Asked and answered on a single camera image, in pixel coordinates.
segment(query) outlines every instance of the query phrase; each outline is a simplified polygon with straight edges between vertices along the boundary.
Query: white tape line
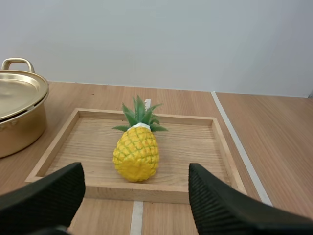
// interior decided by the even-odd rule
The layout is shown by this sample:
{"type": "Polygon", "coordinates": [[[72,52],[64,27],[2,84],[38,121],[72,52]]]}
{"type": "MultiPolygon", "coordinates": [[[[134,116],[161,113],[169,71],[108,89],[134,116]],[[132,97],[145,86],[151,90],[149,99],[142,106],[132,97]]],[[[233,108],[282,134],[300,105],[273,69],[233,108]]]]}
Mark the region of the white tape line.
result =
{"type": "Polygon", "coordinates": [[[253,165],[252,165],[252,163],[248,157],[248,154],[246,153],[243,145],[241,144],[240,139],[239,139],[234,127],[232,126],[229,118],[227,117],[227,114],[225,113],[225,110],[222,107],[216,93],[211,92],[211,94],[212,94],[213,99],[215,101],[215,104],[216,104],[217,108],[219,109],[219,111],[222,115],[222,118],[223,118],[229,132],[230,132],[230,135],[235,142],[235,145],[238,149],[238,152],[239,152],[239,154],[240,154],[240,156],[241,156],[241,158],[242,158],[242,160],[246,166],[246,169],[250,175],[250,178],[251,178],[251,180],[252,180],[252,182],[253,182],[253,184],[254,184],[254,186],[255,186],[255,188],[256,188],[256,190],[257,190],[257,192],[261,198],[261,201],[265,204],[272,206],[272,202],[270,201],[268,194],[266,193],[257,173],[255,172],[255,169],[254,169],[254,167],[253,167],[253,165]]]}
{"type": "Polygon", "coordinates": [[[143,202],[134,202],[130,235],[141,235],[143,202]]]}
{"type": "Polygon", "coordinates": [[[151,106],[151,100],[150,99],[146,99],[145,100],[145,108],[146,108],[146,110],[149,109],[150,106],[151,106]]]}

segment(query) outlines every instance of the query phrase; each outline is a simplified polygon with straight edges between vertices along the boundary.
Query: pineapple crown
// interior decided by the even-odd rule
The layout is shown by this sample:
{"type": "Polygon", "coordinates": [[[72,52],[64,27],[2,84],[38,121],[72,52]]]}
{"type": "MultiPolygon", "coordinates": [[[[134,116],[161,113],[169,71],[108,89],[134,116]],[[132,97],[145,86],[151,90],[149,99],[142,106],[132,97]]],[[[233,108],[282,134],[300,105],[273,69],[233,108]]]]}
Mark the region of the pineapple crown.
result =
{"type": "Polygon", "coordinates": [[[133,100],[135,112],[129,109],[124,103],[122,104],[123,112],[128,120],[129,126],[116,126],[113,129],[126,132],[130,127],[141,122],[149,125],[152,132],[167,131],[166,128],[160,126],[159,117],[152,114],[152,111],[162,104],[156,104],[146,110],[145,104],[139,96],[137,96],[137,99],[133,98],[133,100]]]}

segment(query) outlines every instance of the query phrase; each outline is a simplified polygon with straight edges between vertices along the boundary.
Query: toy pineapple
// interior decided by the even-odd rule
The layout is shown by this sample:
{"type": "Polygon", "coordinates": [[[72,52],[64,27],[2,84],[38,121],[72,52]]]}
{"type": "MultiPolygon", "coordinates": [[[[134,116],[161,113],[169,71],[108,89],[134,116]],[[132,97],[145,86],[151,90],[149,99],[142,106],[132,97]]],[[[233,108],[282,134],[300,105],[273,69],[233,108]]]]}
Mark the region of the toy pineapple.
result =
{"type": "Polygon", "coordinates": [[[113,153],[115,169],[131,182],[147,180],[158,168],[160,155],[152,132],[167,131],[152,114],[159,105],[145,110],[144,102],[137,96],[137,100],[134,99],[135,112],[124,104],[122,106],[129,126],[113,128],[125,132],[113,153]]]}

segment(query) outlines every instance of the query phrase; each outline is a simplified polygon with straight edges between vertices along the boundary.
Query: tray rim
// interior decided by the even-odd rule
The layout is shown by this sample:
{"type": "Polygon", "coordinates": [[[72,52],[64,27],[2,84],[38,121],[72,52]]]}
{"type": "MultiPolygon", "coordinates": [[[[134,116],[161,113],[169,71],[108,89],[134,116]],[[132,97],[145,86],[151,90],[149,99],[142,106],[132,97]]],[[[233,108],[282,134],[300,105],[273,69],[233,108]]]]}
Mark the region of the tray rim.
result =
{"type": "MultiPolygon", "coordinates": [[[[94,117],[95,115],[99,115],[99,117],[101,117],[105,114],[111,115],[112,117],[115,116],[120,117],[121,115],[124,116],[124,113],[122,111],[116,110],[75,108],[25,181],[27,183],[32,183],[44,177],[44,174],[49,169],[55,156],[59,152],[60,148],[64,144],[65,140],[69,136],[70,132],[72,131],[80,117],[88,116],[94,117]]],[[[178,122],[170,123],[195,124],[195,125],[208,124],[209,126],[211,126],[215,138],[219,144],[221,158],[225,165],[231,186],[237,191],[246,194],[246,189],[239,175],[233,157],[230,153],[228,144],[223,135],[223,132],[221,130],[217,118],[169,115],[169,114],[157,114],[157,115],[161,117],[162,122],[167,122],[167,120],[176,119],[178,120],[178,122]]],[[[141,183],[114,183],[114,182],[97,182],[95,184],[88,182],[86,184],[85,197],[189,204],[188,186],[170,186],[170,185],[155,185],[141,183]],[[159,197],[155,194],[156,191],[162,191],[166,196],[159,197]]]]}

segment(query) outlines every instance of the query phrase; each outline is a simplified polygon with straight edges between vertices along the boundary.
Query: white wall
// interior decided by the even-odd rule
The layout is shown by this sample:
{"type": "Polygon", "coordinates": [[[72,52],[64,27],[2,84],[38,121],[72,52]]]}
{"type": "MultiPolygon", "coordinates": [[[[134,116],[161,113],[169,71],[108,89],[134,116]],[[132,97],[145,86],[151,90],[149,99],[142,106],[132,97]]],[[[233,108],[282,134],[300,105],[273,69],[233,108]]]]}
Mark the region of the white wall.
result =
{"type": "Polygon", "coordinates": [[[29,59],[51,81],[304,97],[313,89],[312,0],[2,0],[0,8],[0,60],[29,59]]]}

